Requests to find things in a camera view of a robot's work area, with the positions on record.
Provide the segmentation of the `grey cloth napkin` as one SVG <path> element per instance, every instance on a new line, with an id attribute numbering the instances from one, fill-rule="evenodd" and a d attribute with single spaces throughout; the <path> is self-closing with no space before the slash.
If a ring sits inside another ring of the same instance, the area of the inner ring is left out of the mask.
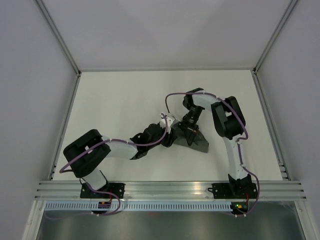
<path id="1" fill-rule="evenodd" d="M 199 135 L 199 140 L 194 142 L 192 145 L 188 145 L 187 141 L 185 139 L 184 135 L 184 130 L 179 127 L 179 122 L 175 123 L 172 126 L 172 130 L 175 130 L 175 134 L 177 136 L 177 139 L 175 140 L 174 144 L 182 147 L 187 147 L 192 150 L 201 152 L 201 153 L 208 153 L 209 152 L 209 142 L 205 138 L 205 136 L 202 134 L 200 131 L 200 128 L 198 129 L 198 135 Z"/>

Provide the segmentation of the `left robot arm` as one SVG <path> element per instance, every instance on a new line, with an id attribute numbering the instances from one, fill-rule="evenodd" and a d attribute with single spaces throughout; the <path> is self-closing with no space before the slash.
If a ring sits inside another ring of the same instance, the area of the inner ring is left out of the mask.
<path id="1" fill-rule="evenodd" d="M 109 182 L 98 166 L 105 158 L 138 160 L 158 145 L 170 147 L 176 139 L 175 131 L 160 123 L 150 124 L 128 140 L 103 138 L 98 130 L 92 129 L 63 150 L 67 164 L 59 173 L 72 172 L 90 185 L 94 195 L 104 198 L 109 193 Z"/>

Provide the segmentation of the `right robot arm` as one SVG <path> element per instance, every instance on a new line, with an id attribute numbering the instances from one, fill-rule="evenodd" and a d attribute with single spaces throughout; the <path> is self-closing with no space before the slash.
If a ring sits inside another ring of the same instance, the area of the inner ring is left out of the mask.
<path id="1" fill-rule="evenodd" d="M 210 111 L 214 129 L 225 144 L 229 171 L 227 183 L 213 183 L 207 190 L 214 199 L 256 199 L 259 184 L 252 181 L 253 175 L 246 169 L 243 157 L 243 141 L 248 139 L 246 121 L 234 96 L 220 99 L 202 88 L 188 91 L 182 102 L 188 113 L 178 123 L 181 133 L 179 144 L 207 153 L 209 143 L 197 124 L 204 110 Z"/>

